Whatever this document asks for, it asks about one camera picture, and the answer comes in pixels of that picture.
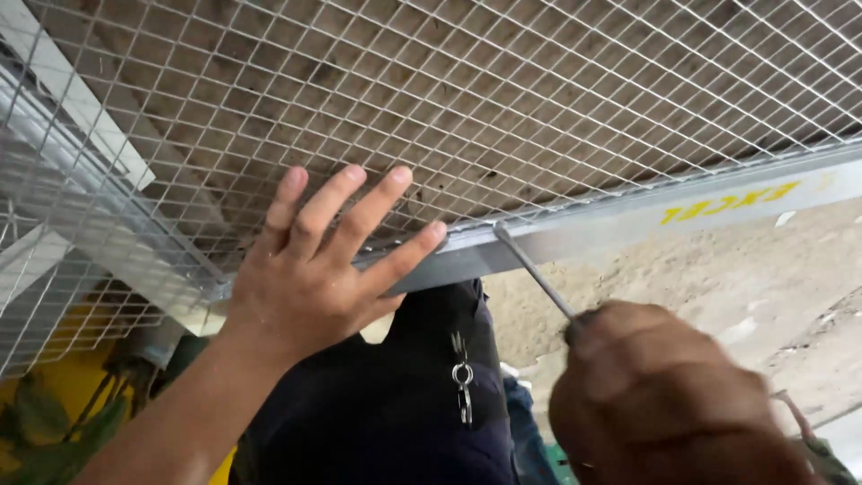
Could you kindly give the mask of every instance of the blue fabric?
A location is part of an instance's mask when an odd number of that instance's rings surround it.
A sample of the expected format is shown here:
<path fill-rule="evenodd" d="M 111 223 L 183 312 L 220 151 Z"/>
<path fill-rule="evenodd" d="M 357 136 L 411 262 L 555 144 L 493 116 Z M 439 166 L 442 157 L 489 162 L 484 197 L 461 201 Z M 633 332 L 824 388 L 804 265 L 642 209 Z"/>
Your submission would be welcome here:
<path fill-rule="evenodd" d="M 514 377 L 503 379 L 509 427 L 515 442 L 515 472 L 521 485 L 559 485 L 547 459 L 545 442 L 533 419 L 533 397 Z"/>

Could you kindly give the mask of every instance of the hand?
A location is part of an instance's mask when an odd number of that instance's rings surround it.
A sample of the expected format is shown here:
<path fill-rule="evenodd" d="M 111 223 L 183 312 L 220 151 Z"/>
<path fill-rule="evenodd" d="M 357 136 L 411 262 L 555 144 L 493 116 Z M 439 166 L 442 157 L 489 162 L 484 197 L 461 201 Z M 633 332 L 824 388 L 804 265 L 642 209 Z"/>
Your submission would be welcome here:
<path fill-rule="evenodd" d="M 655 305 L 586 312 L 554 387 L 554 435 L 585 484 L 818 483 L 766 385 Z"/>
<path fill-rule="evenodd" d="M 293 167 L 279 184 L 263 232 L 240 266 L 219 334 L 282 370 L 394 312 L 404 295 L 384 293 L 446 235 L 446 226 L 433 222 L 360 272 L 351 260 L 407 190 L 412 173 L 407 167 L 389 172 L 326 242 L 324 232 L 362 186 L 365 171 L 355 165 L 341 170 L 299 211 L 308 177 Z"/>

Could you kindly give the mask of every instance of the person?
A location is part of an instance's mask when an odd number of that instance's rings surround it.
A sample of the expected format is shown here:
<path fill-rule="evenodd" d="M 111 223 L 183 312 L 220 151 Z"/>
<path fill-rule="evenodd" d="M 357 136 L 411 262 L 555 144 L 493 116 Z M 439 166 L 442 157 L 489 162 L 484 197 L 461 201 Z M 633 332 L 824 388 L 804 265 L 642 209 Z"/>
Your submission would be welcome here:
<path fill-rule="evenodd" d="M 799 439 L 795 439 L 794 443 L 803 451 L 814 472 L 832 485 L 856 485 L 857 482 L 853 473 L 835 456 L 829 442 L 814 434 L 814 428 L 811 427 L 802 410 L 790 398 L 787 389 L 778 391 L 772 397 L 787 405 L 790 414 L 793 415 L 793 419 L 799 425 Z"/>
<path fill-rule="evenodd" d="M 351 265 L 411 176 L 391 170 L 325 238 L 364 170 L 344 168 L 300 207 L 308 174 L 289 169 L 222 331 L 74 483 L 205 483 L 238 441 L 252 467 L 235 480 L 514 483 L 479 281 L 387 293 L 446 226 L 429 224 L 363 271 Z M 357 335 L 393 311 L 381 344 Z M 659 306 L 620 301 L 578 324 L 549 418 L 579 481 L 819 483 L 774 422 L 761 377 L 708 336 Z M 452 373 L 464 361 L 474 376 L 457 376 L 462 389 Z"/>

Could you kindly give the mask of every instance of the concrete floor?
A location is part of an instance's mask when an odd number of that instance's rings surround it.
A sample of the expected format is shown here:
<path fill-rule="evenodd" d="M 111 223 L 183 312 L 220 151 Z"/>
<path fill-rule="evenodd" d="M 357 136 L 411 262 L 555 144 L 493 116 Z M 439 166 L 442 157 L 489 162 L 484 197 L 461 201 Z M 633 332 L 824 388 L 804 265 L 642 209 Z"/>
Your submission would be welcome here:
<path fill-rule="evenodd" d="M 741 365 L 787 388 L 812 423 L 862 400 L 862 199 L 611 251 L 542 271 L 576 309 L 602 299 L 665 305 Z M 529 377 L 542 421 L 565 320 L 523 270 L 484 279 L 500 357 Z M 788 413 L 777 408 L 788 432 Z"/>

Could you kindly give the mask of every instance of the left hand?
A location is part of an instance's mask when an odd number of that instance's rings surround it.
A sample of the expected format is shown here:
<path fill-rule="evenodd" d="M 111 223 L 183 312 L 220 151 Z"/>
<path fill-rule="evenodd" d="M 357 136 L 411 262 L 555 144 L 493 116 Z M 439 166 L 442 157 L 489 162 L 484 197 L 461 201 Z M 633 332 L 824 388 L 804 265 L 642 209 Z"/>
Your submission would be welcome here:
<path fill-rule="evenodd" d="M 365 171 L 356 165 L 341 170 L 299 210 L 308 177 L 292 167 L 279 184 L 264 230 L 240 266 L 218 337 L 281 371 L 394 312 L 404 295 L 384 294 L 446 235 L 446 226 L 433 222 L 360 272 L 351 265 L 353 257 L 407 190 L 412 172 L 389 172 L 327 241 L 324 232 L 365 182 Z"/>

